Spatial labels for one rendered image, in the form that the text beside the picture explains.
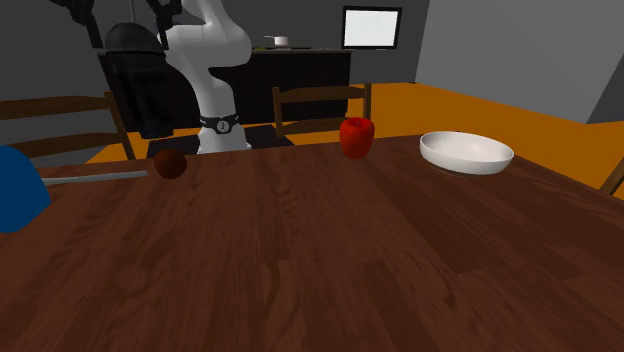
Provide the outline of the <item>red apple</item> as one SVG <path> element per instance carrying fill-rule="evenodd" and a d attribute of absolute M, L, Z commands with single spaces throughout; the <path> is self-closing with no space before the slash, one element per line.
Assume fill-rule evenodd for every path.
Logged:
<path fill-rule="evenodd" d="M 374 123 L 361 117 L 351 117 L 341 123 L 339 130 L 343 153 L 351 159 L 365 157 L 372 146 L 375 134 Z"/>

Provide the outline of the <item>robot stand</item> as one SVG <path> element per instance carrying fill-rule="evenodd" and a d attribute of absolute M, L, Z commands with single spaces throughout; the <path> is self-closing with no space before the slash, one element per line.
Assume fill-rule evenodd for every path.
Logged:
<path fill-rule="evenodd" d="M 287 137 L 278 137 L 276 130 L 272 125 L 261 126 L 245 126 L 245 134 L 247 142 L 253 149 L 263 149 L 272 147 L 293 146 L 294 143 Z M 197 135 L 189 135 L 161 140 L 153 140 L 149 142 L 147 158 L 155 157 L 160 151 L 173 149 L 181 154 L 196 154 L 199 148 L 199 139 Z"/>

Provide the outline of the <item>brown wooden chair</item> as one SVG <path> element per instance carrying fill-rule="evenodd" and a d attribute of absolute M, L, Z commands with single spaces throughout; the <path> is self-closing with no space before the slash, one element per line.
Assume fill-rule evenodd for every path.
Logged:
<path fill-rule="evenodd" d="M 600 191 L 614 195 L 619 186 L 624 181 L 624 157 L 619 161 L 616 167 L 609 174 L 607 179 L 599 188 Z"/>
<path fill-rule="evenodd" d="M 65 113 L 109 110 L 115 124 L 114 133 L 83 133 L 10 144 L 26 157 L 36 158 L 53 154 L 122 144 L 128 160 L 136 156 L 130 143 L 114 94 L 105 91 L 103 97 L 60 96 L 0 102 L 0 121 L 41 117 Z"/>
<path fill-rule="evenodd" d="M 345 117 L 333 117 L 301 120 L 284 124 L 282 120 L 282 105 L 286 103 L 362 99 L 363 117 L 368 120 L 371 119 L 372 85 L 370 83 L 365 84 L 363 88 L 353 86 L 304 87 L 287 90 L 285 92 L 281 92 L 279 87 L 273 87 L 272 98 L 277 137 L 336 131 L 345 120 Z"/>

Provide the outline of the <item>dark sideboard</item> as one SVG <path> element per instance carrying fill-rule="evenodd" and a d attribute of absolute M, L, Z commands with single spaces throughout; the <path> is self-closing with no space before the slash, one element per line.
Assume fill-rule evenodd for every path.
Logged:
<path fill-rule="evenodd" d="M 244 125 L 274 120 L 273 87 L 285 92 L 304 87 L 347 86 L 350 80 L 351 53 L 346 50 L 253 50 L 246 36 L 229 42 L 205 40 L 184 45 L 170 39 L 168 44 L 170 48 L 164 53 L 174 129 L 200 125 L 200 104 L 191 82 L 172 66 L 183 55 L 198 65 L 199 73 L 231 87 L 236 111 Z M 138 132 L 109 58 L 104 53 L 99 59 L 113 94 L 121 101 L 124 126 L 130 132 Z"/>

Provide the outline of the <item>dark brown ball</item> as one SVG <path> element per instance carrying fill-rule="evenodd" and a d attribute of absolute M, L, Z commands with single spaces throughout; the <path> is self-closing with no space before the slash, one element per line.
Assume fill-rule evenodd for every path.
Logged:
<path fill-rule="evenodd" d="M 154 168 L 164 179 L 176 179 L 187 170 L 185 155 L 174 149 L 159 151 L 153 160 Z"/>

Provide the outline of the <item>black dome-topped bin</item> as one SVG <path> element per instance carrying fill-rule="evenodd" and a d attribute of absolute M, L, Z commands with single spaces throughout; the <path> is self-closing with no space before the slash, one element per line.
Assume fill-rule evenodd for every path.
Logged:
<path fill-rule="evenodd" d="M 108 31 L 105 48 L 140 136 L 143 139 L 172 136 L 168 66 L 160 41 L 145 27 L 124 22 Z"/>

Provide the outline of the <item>grey long flat bar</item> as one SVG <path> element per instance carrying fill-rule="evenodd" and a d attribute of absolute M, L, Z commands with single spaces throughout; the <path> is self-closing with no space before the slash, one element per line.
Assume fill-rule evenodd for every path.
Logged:
<path fill-rule="evenodd" d="M 148 176 L 148 172 L 143 171 L 131 171 L 131 172 L 117 172 L 117 173 L 105 173 L 96 175 L 85 176 L 71 176 L 71 177 L 54 177 L 54 178 L 42 178 L 42 182 L 46 186 L 61 185 L 70 183 L 86 183 L 86 182 L 101 182 L 109 180 L 140 178 Z"/>

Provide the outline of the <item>blue rounded object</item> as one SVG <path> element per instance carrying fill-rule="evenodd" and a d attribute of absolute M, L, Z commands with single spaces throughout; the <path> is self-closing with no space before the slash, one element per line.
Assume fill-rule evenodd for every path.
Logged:
<path fill-rule="evenodd" d="M 10 146 L 0 146 L 0 233 L 21 230 L 50 203 L 29 158 Z"/>

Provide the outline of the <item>white bowl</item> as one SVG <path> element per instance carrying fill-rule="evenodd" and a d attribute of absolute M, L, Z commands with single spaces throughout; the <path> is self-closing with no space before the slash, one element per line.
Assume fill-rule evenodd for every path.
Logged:
<path fill-rule="evenodd" d="M 420 153 L 431 164 L 456 173 L 493 175 L 503 171 L 515 156 L 497 140 L 458 131 L 436 131 L 420 138 Z"/>

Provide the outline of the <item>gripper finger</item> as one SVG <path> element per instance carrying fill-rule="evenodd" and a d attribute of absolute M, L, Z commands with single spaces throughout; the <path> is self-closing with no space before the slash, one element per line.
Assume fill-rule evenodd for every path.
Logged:
<path fill-rule="evenodd" d="M 159 0 L 146 0 L 146 3 L 156 17 L 161 45 L 164 49 L 168 49 L 166 31 L 174 26 L 173 17 L 182 12 L 181 0 L 170 0 L 168 4 L 161 4 Z"/>
<path fill-rule="evenodd" d="M 49 0 L 51 3 L 69 11 L 71 19 L 82 25 L 89 36 L 90 43 L 95 49 L 102 49 L 103 42 L 93 14 L 95 0 Z"/>

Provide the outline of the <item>brown wooden table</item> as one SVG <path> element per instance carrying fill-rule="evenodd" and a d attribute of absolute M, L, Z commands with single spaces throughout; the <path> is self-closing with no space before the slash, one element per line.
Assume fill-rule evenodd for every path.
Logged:
<path fill-rule="evenodd" d="M 624 352 L 624 201 L 415 136 L 48 168 L 0 235 L 0 352 Z"/>

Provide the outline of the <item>black framed white picture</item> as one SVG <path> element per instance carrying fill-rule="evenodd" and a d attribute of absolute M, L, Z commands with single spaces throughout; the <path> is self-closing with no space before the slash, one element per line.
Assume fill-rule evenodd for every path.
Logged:
<path fill-rule="evenodd" d="M 343 7 L 341 47 L 348 50 L 396 49 L 401 25 L 401 7 Z"/>

